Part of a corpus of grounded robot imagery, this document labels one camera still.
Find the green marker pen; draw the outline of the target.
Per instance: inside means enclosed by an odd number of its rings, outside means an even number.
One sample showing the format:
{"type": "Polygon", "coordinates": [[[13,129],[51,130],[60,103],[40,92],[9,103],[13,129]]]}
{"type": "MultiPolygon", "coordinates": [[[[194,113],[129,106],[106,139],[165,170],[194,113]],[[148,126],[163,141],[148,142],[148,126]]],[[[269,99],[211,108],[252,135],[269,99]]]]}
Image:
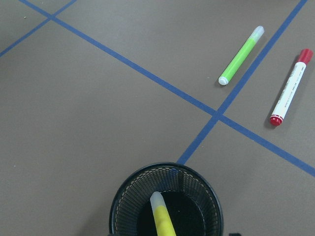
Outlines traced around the green marker pen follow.
{"type": "Polygon", "coordinates": [[[239,70],[245,59],[248,57],[248,55],[253,50],[257,42],[260,40],[264,32],[265,30],[263,26],[258,26],[254,29],[254,31],[243,44],[243,46],[240,48],[240,50],[228,64],[226,69],[219,76],[218,83],[221,86],[226,86],[229,84],[229,82],[234,77],[236,72],[239,70]]]}

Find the red capped white marker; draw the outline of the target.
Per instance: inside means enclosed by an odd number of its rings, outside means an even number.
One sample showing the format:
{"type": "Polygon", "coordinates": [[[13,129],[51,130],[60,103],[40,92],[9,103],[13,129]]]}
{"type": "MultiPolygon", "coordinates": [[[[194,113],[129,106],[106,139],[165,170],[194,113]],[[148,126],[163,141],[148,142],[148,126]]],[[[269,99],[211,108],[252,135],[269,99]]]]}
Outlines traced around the red capped white marker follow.
{"type": "Polygon", "coordinates": [[[307,64],[311,61],[313,54],[311,49],[303,49],[298,56],[291,74],[287,79],[286,85],[269,118],[271,125],[279,126],[282,124],[303,77],[307,64]]]}

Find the black mesh pen holder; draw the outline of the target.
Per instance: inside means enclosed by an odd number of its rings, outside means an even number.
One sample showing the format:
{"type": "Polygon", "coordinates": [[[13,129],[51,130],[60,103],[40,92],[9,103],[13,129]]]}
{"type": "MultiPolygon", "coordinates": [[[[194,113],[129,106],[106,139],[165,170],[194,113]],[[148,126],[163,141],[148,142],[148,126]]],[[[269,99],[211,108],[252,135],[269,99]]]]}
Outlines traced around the black mesh pen holder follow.
{"type": "Polygon", "coordinates": [[[195,170],[155,163],[131,174],[118,189],[109,217],[111,236],[157,235],[150,197],[160,192],[178,236],[221,236],[223,215],[211,185],[195,170]]]}

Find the yellow marker pen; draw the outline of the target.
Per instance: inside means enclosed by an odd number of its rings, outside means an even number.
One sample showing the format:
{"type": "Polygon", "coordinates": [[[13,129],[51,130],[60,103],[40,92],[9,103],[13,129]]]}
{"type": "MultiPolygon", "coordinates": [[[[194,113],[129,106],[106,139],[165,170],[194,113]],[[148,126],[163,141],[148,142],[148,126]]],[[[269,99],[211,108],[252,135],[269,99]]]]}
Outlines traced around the yellow marker pen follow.
{"type": "Polygon", "coordinates": [[[150,197],[151,208],[158,236],[176,236],[164,198],[160,192],[150,197]]]}

